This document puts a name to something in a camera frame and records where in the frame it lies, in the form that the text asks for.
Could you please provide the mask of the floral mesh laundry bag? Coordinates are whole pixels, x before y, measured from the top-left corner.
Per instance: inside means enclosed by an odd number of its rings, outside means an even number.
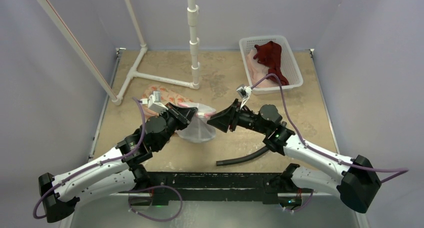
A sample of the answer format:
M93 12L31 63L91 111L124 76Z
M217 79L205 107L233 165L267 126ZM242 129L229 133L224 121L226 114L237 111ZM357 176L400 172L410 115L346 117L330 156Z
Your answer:
M148 98L153 91L159 91L160 92L160 99L161 102L165 105L168 102L171 102L172 104L178 105L181 102L193 102L193 100L189 99L186 96L183 96L168 87L158 85L158 84L151 84L148 86L148 88L143 92L141 99Z

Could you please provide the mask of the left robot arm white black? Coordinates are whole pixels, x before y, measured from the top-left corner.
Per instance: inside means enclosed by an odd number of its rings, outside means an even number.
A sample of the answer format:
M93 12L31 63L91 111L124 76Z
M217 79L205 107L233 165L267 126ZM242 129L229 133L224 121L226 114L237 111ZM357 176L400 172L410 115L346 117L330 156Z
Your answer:
M35 219L55 223L70 216L78 204L118 192L149 187L149 176L142 162L160 151L177 130L190 125L196 107L161 104L157 116L146 118L132 134L118 142L103 156L60 175L45 173L38 178L40 199L33 209Z

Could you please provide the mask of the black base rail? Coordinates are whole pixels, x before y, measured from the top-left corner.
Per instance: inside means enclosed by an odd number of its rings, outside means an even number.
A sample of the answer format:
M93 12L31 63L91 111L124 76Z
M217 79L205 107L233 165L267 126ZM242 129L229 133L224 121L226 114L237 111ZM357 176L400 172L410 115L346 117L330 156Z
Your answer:
M152 195L153 204L159 206L179 199L279 204L286 194L296 197L312 192L297 187L291 180L298 167L290 164L281 173L147 172L139 169L135 173L135 187L129 192Z

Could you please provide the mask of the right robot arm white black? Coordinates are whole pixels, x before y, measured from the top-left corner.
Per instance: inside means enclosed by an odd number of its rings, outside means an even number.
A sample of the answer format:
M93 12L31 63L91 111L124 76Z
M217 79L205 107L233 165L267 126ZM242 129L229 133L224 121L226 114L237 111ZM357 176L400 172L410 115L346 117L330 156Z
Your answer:
M287 128L274 105L263 105L255 113L237 99L225 110L212 115L207 124L227 132L237 127L263 134L263 143L272 152L303 161L315 168L297 167L281 177L281 186L288 192L307 188L331 194L348 208L366 213L382 183L368 158L332 153L322 147L312 149L293 130Z

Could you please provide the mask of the white plastic basket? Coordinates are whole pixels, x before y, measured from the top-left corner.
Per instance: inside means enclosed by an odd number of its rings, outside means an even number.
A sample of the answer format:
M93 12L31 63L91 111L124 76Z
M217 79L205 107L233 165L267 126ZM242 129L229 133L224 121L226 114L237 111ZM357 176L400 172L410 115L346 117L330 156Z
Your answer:
M253 86L268 74L275 74L260 82L253 90L255 95L276 93L303 85L299 66L287 39L282 35L263 35L239 40L239 48L248 83Z

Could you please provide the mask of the white pvc pipe rack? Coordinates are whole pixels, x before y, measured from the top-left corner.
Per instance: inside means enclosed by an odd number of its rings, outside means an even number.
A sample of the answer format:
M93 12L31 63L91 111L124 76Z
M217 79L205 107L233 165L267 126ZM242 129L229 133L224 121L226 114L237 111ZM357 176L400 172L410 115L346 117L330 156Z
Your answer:
M113 104L120 105L122 103L124 95L130 85L130 82L134 78L142 78L142 79L147 79L151 81L157 81L157 82L167 83L171 85L187 87L194 90L200 88L199 72L200 72L201 64L198 60L200 40L197 35L198 34L198 31L197 31L198 18L197 17L199 15L199 6L196 4L196 0L187 0L188 1L187 2L187 17L188 17L187 22L189 25L189 34L190 34L189 35L190 36L189 50L191 55L191 76L192 76L191 82L175 80L171 78L160 77L156 75L150 75L150 74L138 72L138 66L140 65L144 55L147 53L148 46L143 38L142 31L140 29L141 27L137 21L136 14L134 12L134 8L131 3L131 0L124 0L127 11L129 12L131 21L133 23L133 26L135 28L135 31L139 40L140 51L138 52L135 62L130 67L126 75L126 78L118 93L113 92L111 86L106 82L106 79L101 75L100 71L95 66L94 62L89 57L88 53L84 50L83 46L79 43L79 41L77 40L75 35L72 33L70 28L67 26L65 21L61 18L57 10L54 8L53 4L49 0L36 0L36 1L43 8L43 10L49 16L51 21L55 24L55 26L59 29L59 31L64 36L66 41L69 43L69 45L80 57L82 62L89 69L91 74L96 78L96 80L101 85L103 90L107 93L107 95L109 96Z

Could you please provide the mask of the white mesh laundry bag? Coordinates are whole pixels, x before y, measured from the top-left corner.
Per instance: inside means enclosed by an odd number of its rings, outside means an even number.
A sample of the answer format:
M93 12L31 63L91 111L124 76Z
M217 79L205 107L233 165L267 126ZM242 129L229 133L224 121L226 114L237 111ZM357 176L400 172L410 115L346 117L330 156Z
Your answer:
M216 137L216 129L207 124L209 118L216 113L214 108L194 102L180 102L178 106L187 108L195 107L198 110L185 129L176 131L180 138L192 143L204 143Z

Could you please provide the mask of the dark red bra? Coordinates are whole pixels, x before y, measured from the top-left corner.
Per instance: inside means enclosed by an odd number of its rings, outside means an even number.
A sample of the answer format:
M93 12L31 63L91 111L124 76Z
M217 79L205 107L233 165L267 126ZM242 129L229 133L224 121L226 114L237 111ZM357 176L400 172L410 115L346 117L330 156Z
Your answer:
M273 41L269 41L263 45L255 44L254 48L257 51L253 58L257 60L259 64L268 67L268 74L272 73L278 77L278 79L276 79L274 76L270 76L267 79L271 79L276 83L280 82L282 86L289 85L289 81L283 76L280 67L282 47Z

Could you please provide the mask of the pink bra in basket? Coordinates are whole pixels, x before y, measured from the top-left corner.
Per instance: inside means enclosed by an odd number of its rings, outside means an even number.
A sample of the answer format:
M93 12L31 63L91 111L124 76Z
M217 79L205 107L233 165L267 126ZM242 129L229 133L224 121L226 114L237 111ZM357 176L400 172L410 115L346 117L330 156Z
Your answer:
M260 79L265 77L268 74L268 67L262 64L259 64L257 60L254 59L254 55L256 54L256 50L252 49L246 56L246 64L248 68L248 72L251 78L251 83L255 85ZM276 87L278 84L271 79L265 79L257 88L268 88L268 87Z

